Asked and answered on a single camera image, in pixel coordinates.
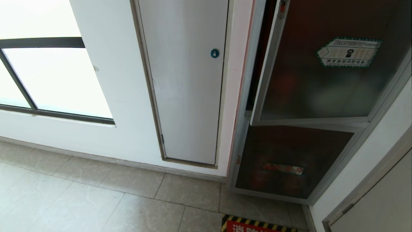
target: white door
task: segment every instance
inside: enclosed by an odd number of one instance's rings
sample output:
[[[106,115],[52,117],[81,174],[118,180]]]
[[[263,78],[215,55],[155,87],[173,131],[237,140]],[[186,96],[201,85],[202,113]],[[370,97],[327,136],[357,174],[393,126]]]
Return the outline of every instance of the white door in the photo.
[[[352,209],[332,232],[412,231],[412,153],[409,151]]]
[[[139,0],[169,158],[215,163],[227,0]],[[215,58],[211,51],[220,52]]]

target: baseboard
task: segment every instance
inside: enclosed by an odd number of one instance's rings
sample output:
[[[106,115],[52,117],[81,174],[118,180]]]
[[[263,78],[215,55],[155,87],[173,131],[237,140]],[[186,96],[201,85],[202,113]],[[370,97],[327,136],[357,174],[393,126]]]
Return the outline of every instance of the baseboard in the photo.
[[[308,224],[309,232],[317,232],[315,223],[313,222],[312,214],[308,205],[302,205],[303,214],[305,215],[306,223]]]
[[[180,169],[175,169],[175,168],[167,168],[167,167],[162,167],[162,166],[157,166],[157,165],[152,165],[152,164],[147,164],[147,163],[139,163],[139,162],[110,158],[110,157],[105,157],[105,156],[92,155],[88,153],[74,152],[74,151],[64,150],[64,149],[60,149],[56,147],[49,147],[49,146],[44,146],[44,145],[35,144],[31,142],[14,140],[14,139],[1,137],[1,136],[0,136],[0,141],[14,143],[17,145],[31,147],[31,148],[35,148],[39,150],[48,151],[48,152],[55,152],[55,153],[60,153],[64,155],[69,155],[69,156],[76,156],[76,157],[85,158],[85,159],[92,159],[92,160],[103,161],[107,163],[115,163],[115,164],[135,167],[135,168],[142,168],[142,169],[170,173],[170,174],[175,174],[175,175],[182,175],[182,176],[192,177],[192,178],[197,178],[197,179],[202,179],[202,180],[210,180],[210,181],[219,182],[219,183],[226,183],[226,177],[223,177],[223,176],[195,173],[191,171],[180,170]]]

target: window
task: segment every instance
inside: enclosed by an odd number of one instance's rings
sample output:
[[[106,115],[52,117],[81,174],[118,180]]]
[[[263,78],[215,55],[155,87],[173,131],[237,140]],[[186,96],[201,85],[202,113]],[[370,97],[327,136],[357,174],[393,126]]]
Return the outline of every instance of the window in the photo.
[[[0,109],[114,124],[68,0],[0,1]]]

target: floor tile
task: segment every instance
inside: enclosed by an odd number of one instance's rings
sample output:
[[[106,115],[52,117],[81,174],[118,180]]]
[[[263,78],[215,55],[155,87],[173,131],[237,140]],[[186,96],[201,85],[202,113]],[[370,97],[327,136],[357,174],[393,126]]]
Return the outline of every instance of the floor tile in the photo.
[[[291,227],[286,202],[235,194],[222,185],[220,213]]]
[[[73,182],[30,232],[100,232],[122,192]]]
[[[72,183],[30,172],[0,196],[0,231],[25,232]]]
[[[0,142],[0,162],[15,164],[26,157],[34,148],[24,147],[8,142]]]
[[[306,224],[305,215],[303,214],[302,205],[295,203],[287,203],[289,208],[290,220],[292,227],[302,230],[309,230]]]
[[[100,187],[154,198],[164,173],[116,165]]]
[[[16,163],[16,166],[51,175],[71,156],[35,149]]]
[[[186,207],[179,232],[218,232],[221,227],[221,213]]]
[[[99,186],[114,166],[113,163],[73,156],[57,169],[53,176]]]
[[[125,194],[103,232],[178,232],[184,206]]]
[[[0,163],[0,196],[28,172],[24,168]]]
[[[219,191],[217,182],[166,174],[155,199],[217,212]]]

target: floor mat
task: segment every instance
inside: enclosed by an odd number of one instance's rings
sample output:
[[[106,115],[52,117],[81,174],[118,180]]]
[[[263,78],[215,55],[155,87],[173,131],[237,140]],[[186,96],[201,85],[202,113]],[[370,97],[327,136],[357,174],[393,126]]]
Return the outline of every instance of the floor mat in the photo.
[[[221,232],[298,232],[298,230],[224,214]]]

